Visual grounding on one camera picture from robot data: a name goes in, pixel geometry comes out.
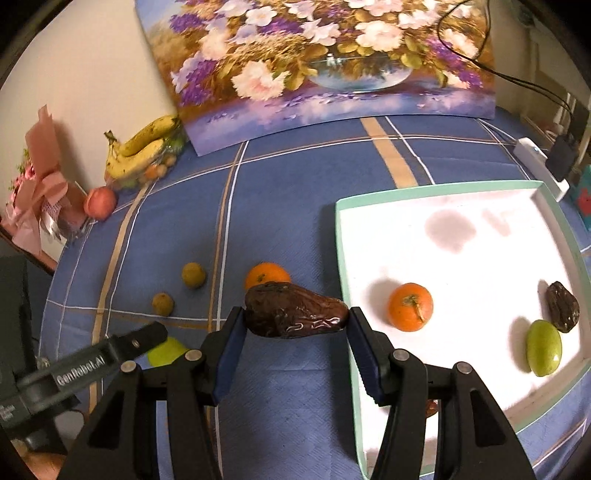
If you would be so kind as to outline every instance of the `floral painting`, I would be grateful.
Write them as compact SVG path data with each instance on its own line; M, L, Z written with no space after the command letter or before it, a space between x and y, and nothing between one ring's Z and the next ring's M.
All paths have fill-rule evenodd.
M395 114L491 118L482 5L456 0L137 0L198 154L303 125Z

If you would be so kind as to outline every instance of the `blue tablecloth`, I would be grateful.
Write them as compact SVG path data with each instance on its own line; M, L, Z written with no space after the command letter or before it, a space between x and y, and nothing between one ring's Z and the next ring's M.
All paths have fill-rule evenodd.
M532 177L511 155L511 137L524 136L536 141L499 109L490 124L443 116L353 119L199 158L189 147L166 178L143 195L123 194L107 222L68 244L46 305L41 354L62 357L90 344L93 330L102 338L154 320L151 298L160 291L174 297L176 308L158 319L172 336L198 347L208 325L219 327L232 306L242 305L246 273L261 261L283 265L297 284L340 297L337 200L413 183ZM576 209L568 200L561 207L586 250L591 241ZM190 261L208 271L197 291L180 277ZM586 262L591 266L591 257ZM140 364L147 367L145 359ZM538 478L553 478L584 433L589 387L586 374L519 433ZM86 406L94 399L88 391L79 397ZM212 417L224 477L361 478L351 399L342 332L298 341L249 333L232 390ZM169 480L165 405L158 409L161 477Z

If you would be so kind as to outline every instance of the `red apple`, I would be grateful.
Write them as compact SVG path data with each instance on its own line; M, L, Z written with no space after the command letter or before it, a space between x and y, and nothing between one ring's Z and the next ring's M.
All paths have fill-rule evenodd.
M84 202L84 211L90 218L104 222L117 206L117 195L109 187L92 189Z

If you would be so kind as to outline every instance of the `white flower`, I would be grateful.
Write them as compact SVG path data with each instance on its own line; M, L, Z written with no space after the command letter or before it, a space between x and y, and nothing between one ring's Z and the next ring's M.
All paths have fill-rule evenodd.
M400 14L398 16L398 26L400 28L412 28L414 30L422 27L430 27L439 20L440 16L435 10L413 10L409 14Z
M205 60L220 60L226 54L230 46L227 41L230 37L229 30L211 30L199 43L201 55Z
M381 20L362 22L355 28L363 31L363 34L355 39L362 47L371 47L376 51L391 51L398 48L402 42L402 30Z
M454 75L452 72L443 72L447 77L447 84L451 87L455 88L462 88L468 89L470 88L470 84L468 82L463 82L459 79L457 75Z
M452 44L454 50L459 50L466 57L474 58L478 54L478 49L474 42L461 32L455 32L451 28L443 32L443 40Z
M287 75L289 72L283 72L273 78L273 73L264 61L251 60L238 75L232 77L232 83L241 98L268 100L281 95Z
M452 16L457 18L470 18L470 16L472 16L472 7L470 5L460 5L453 11Z
M183 62L183 66L177 73L170 73L175 92L181 93L181 91L187 86L187 77L193 70L195 70L195 68L197 68L197 65L202 60L203 56L201 55L201 52L197 52L195 55L187 58L187 60Z
M363 8L373 5L375 0L347 0L349 8Z
M238 45L248 45L258 38L258 30L256 25L243 25L238 28L236 35L229 41L237 43Z
M205 30L207 30L208 32L214 30L215 28L217 28L218 30L225 30L227 26L228 19L226 17L219 17L207 22Z
M277 12L268 5L262 8L254 8L246 12L246 23L249 25L257 25L258 27L264 27L271 23L273 17L277 15Z
M307 18L309 21L314 20L312 12L314 12L316 6L311 0L304 0L296 4L285 4L285 6L289 7L288 13L295 15L297 18Z
M435 10L440 3L441 2L437 2L437 0L423 0L423 5L427 10Z
M311 43L319 43L325 47L330 47L336 43L335 38L340 37L339 26L335 23L323 25L319 27L320 18L313 22L305 22L302 24L304 30L304 37L310 40Z
M402 0L375 0L375 2L365 5L363 8L374 17L381 17L389 12L401 12Z
M225 17L240 17L244 15L251 4L245 0L228 0L222 7L216 11L217 14L223 14Z

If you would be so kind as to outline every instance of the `banana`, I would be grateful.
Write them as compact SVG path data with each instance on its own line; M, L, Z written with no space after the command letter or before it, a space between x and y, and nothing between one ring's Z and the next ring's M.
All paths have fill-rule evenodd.
M109 139L105 175L108 175L114 180L121 179L132 172L146 168L162 152L165 146L164 139L159 138L150 142L135 155L125 157L121 155L121 145L113 133L107 132L105 136Z
M125 157L135 155L149 143L162 138L178 126L178 117L165 115L157 118L149 125L143 127L130 140L119 147L119 153Z

